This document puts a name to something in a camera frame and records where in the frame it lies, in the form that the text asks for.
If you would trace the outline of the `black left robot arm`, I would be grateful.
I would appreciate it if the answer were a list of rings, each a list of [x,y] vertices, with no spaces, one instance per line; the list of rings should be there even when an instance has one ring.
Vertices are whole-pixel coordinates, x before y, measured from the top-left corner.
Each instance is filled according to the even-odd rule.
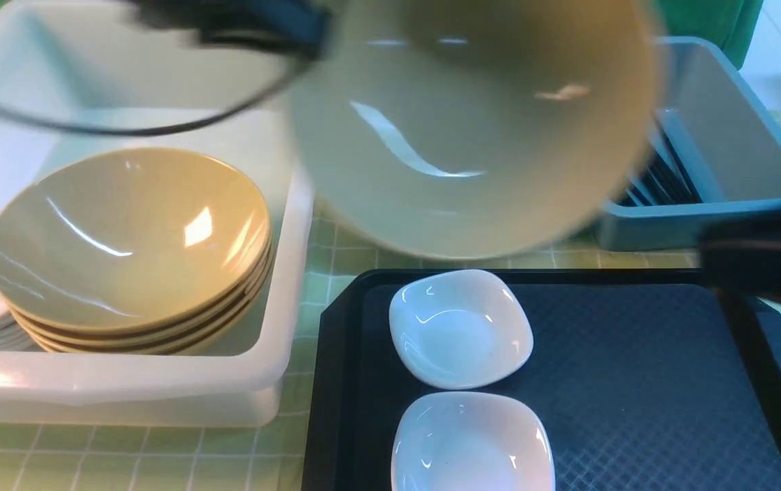
[[[308,1],[134,1],[136,19],[156,30],[196,32],[201,46],[321,55],[329,9]]]

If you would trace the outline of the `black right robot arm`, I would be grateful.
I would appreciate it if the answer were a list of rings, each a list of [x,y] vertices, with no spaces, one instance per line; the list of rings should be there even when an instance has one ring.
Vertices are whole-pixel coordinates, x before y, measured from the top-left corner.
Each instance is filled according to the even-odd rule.
[[[711,285],[781,304],[781,208],[711,224],[696,253]]]

